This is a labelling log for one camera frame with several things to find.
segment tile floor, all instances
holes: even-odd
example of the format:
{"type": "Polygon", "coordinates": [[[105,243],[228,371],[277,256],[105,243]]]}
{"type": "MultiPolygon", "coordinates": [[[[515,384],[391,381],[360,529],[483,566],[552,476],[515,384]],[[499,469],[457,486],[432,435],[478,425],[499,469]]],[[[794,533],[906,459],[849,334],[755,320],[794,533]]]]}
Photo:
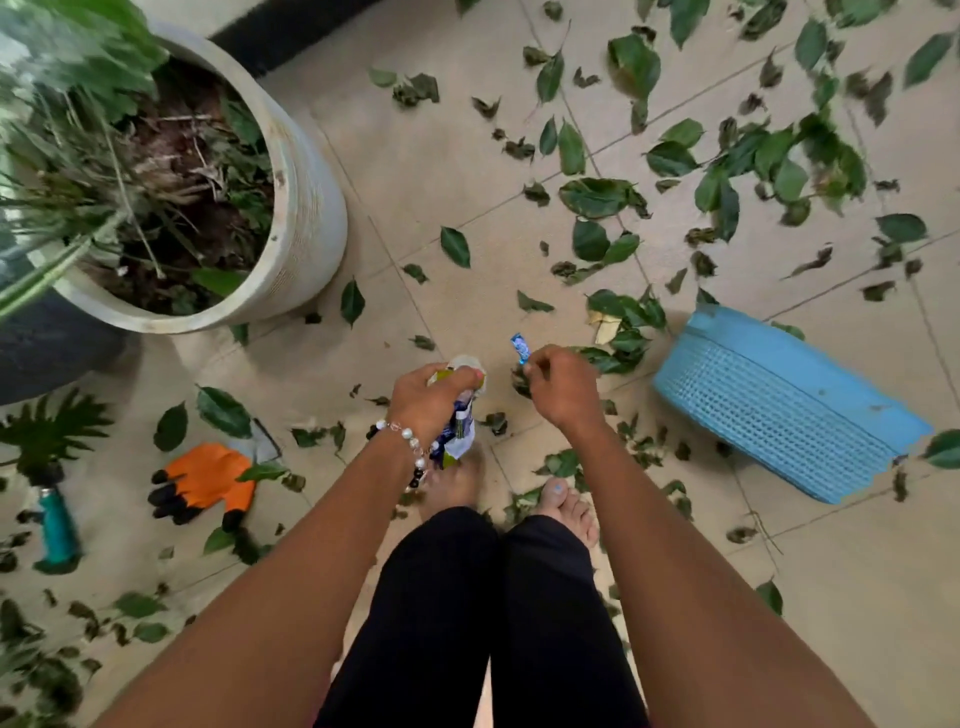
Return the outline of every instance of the tile floor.
{"type": "MultiPolygon", "coordinates": [[[[736,38],[727,3],[717,0],[682,52],[668,36],[666,11],[654,12],[663,72],[650,100],[650,126],[630,134],[629,102],[605,75],[607,39],[637,24],[632,0],[564,0],[572,19],[564,53],[567,78],[551,104],[535,103],[536,71],[523,68],[523,45],[554,50],[565,23],[554,24],[540,0],[483,0],[464,18],[452,0],[383,0],[333,36],[263,80],[315,138],[347,196],[350,237],[344,264],[320,296],[324,320],[305,327],[281,317],[253,327],[243,350],[225,331],[163,339],[144,337],[109,371],[87,376],[82,386],[113,405],[117,420],[109,440],[69,468],[66,497],[79,525],[87,555],[70,576],[41,577],[30,570],[5,575],[4,590],[31,619],[59,643],[80,636],[80,625],[62,608],[46,607],[40,590],[49,586],[61,603],[79,598],[103,607],[121,592],[151,591],[158,581],[172,593],[165,620],[179,628],[243,572],[221,552],[201,556],[218,509],[186,527],[150,518],[144,500],[149,473],[163,458],[151,445],[159,414],[192,397],[195,382],[230,390],[278,434],[294,470],[307,475],[301,495],[273,483],[260,486],[249,526],[265,543],[279,522],[291,526],[324,494],[343,469],[330,448],[297,449],[289,427],[343,421],[348,429],[344,457],[364,444],[363,433],[380,411],[365,401],[387,395],[394,379],[434,358],[471,352],[490,372],[490,392],[480,414],[505,411],[507,436],[482,433],[488,455],[487,503],[495,515],[508,493],[538,484],[531,471],[548,453],[565,447],[560,433],[545,424],[532,405],[512,390],[509,336],[521,330],[533,346],[547,342],[585,345],[592,329],[585,321],[583,295],[610,287],[638,295],[652,284],[679,331],[692,311],[693,286],[670,296],[664,285],[685,264],[685,231],[703,225],[692,205],[699,174],[660,195],[642,158],[659,134],[688,116],[708,133],[697,158],[716,151],[719,122],[756,89],[759,66],[771,52],[786,66],[782,84],[765,94],[773,126],[812,109],[811,86],[793,61],[791,45],[806,19],[823,14],[810,0],[791,0],[781,24],[756,43],[736,38]],[[442,102],[400,111],[390,91],[367,79],[367,67],[391,68],[438,78],[442,102]],[[600,73],[600,85],[579,89],[569,82],[578,65],[600,73]],[[650,200],[652,219],[624,213],[610,220],[611,232],[625,226],[643,243],[636,259],[613,266],[580,286],[566,288],[548,273],[549,263],[568,257],[572,215],[559,203],[537,208],[520,196],[528,181],[542,181],[554,194],[564,182],[556,156],[539,155],[528,165],[499,152],[490,139],[493,123],[471,107],[470,96],[502,97],[496,126],[511,138],[536,139],[551,115],[566,117],[583,133],[588,172],[636,182],[650,200]],[[439,248],[440,226],[459,228],[468,238],[473,267],[454,266],[439,248]],[[549,259],[538,243],[551,245],[549,259]],[[418,285],[400,272],[406,263],[422,266],[430,281],[418,285]],[[340,291],[356,277],[367,308],[353,330],[338,315],[340,291]],[[523,314],[514,305],[517,289],[557,306],[552,314],[523,314]],[[415,349],[407,339],[433,337],[439,355],[415,349]],[[360,397],[349,389],[362,383],[360,397]],[[174,546],[170,561],[156,556],[174,546]]],[[[902,67],[933,33],[950,32],[960,19],[929,0],[900,3],[886,17],[860,29],[840,32],[847,48],[838,62],[842,76],[870,66],[877,75],[902,67]]],[[[710,251],[718,263],[708,289],[718,299],[763,319],[801,327],[807,340],[842,364],[905,401],[937,428],[960,425],[960,102],[955,92],[956,58],[951,53],[927,83],[903,91],[898,84],[890,115],[875,128],[862,108],[844,98],[833,102],[840,133],[867,160],[874,180],[898,178],[902,192],[877,193],[846,207],[839,218],[814,205],[799,229],[778,224],[775,206],[762,206],[749,188],[741,191],[740,230],[731,245],[710,251]],[[866,303],[859,288],[889,272],[873,272],[873,218],[886,212],[914,212],[929,227],[918,255],[923,270],[898,281],[883,303],[866,303]],[[834,258],[822,270],[780,280],[814,257],[826,242],[834,258]]],[[[776,576],[785,598],[784,617],[827,661],[881,727],[945,728],[960,723],[960,577],[954,553],[960,546],[960,496],[956,477],[922,466],[910,473],[910,498],[894,502],[889,474],[841,506],[813,501],[756,464],[735,456],[723,460],[703,431],[656,400],[650,376],[670,347],[659,340],[632,376],[607,376],[601,387],[621,413],[639,411],[641,427],[670,425],[684,437],[693,458],[667,458],[650,475],[659,483],[678,477],[694,503],[696,525],[751,583],[776,576]],[[756,512],[776,544],[729,543],[725,532],[751,522],[756,512]]],[[[191,425],[189,444],[208,434],[191,425]]],[[[0,497],[5,527],[19,510],[16,484],[0,497]]],[[[391,548],[415,527],[415,518],[397,521],[381,548],[391,548]]],[[[36,559],[39,544],[21,559],[36,559]]],[[[605,557],[594,554],[598,584],[612,579],[605,557]]],[[[357,604],[348,642],[366,615],[378,567],[357,604]]],[[[616,626],[623,632],[622,618],[616,626]]],[[[99,641],[89,649],[105,668],[87,686],[77,723],[87,724],[151,659],[162,645],[135,643],[123,649],[99,641]]]]}

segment black pants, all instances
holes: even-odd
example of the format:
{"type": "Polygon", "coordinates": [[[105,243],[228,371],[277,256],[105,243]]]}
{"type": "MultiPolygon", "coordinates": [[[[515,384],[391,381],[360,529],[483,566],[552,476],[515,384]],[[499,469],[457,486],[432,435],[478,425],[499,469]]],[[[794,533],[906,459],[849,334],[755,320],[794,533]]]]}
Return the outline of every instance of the black pants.
{"type": "Polygon", "coordinates": [[[391,554],[316,728],[469,728],[492,659],[493,720],[648,725],[587,548],[532,516],[502,539],[451,508],[391,554]]]}

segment bare foot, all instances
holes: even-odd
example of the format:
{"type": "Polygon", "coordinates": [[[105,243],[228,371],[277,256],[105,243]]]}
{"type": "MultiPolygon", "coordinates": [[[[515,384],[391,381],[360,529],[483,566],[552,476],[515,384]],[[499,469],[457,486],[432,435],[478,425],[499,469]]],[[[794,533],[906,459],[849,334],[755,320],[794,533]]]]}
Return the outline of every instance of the bare foot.
{"type": "Polygon", "coordinates": [[[580,494],[570,488],[562,478],[552,477],[543,483],[540,502],[533,515],[549,516],[569,528],[587,548],[596,546],[600,538],[596,521],[590,507],[580,494]]]}
{"type": "Polygon", "coordinates": [[[474,447],[468,450],[460,464],[437,471],[431,470],[420,485],[420,517],[426,521],[447,508],[465,505],[476,509],[483,485],[483,452],[474,447]]]}

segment plastic basket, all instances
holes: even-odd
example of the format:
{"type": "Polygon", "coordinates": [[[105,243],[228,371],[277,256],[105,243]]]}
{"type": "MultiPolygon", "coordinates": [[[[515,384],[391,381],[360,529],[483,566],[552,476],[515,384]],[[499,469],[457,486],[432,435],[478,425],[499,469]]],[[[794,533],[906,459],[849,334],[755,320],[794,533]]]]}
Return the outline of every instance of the plastic basket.
{"type": "Polygon", "coordinates": [[[702,303],[654,377],[671,404],[826,503],[866,488],[932,432],[800,339],[702,303]]]}

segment orange gardening glove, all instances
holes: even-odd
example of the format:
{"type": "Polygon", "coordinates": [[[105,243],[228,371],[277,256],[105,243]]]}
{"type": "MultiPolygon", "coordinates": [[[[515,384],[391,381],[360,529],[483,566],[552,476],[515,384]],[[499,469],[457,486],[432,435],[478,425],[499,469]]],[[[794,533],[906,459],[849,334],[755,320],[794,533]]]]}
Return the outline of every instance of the orange gardening glove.
{"type": "Polygon", "coordinates": [[[250,510],[256,487],[251,480],[238,483],[237,477],[251,464],[249,457],[220,443],[197,445],[151,478],[160,486],[147,496],[154,518],[190,523],[222,499],[227,506],[224,530],[235,531],[250,510]]]}

